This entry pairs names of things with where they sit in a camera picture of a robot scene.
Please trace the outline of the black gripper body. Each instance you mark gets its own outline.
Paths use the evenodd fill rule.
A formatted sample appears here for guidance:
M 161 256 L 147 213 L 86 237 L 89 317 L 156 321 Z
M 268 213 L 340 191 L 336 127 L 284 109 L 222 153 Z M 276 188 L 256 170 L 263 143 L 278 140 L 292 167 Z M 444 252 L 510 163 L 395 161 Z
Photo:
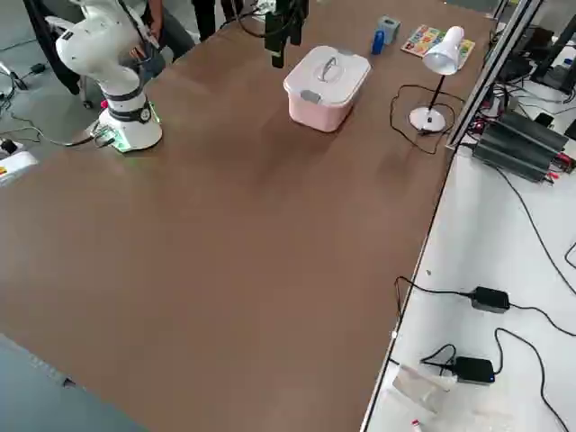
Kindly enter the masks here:
M 309 0 L 275 0 L 274 8 L 269 15 L 282 20 L 297 18 L 305 21 L 309 10 Z

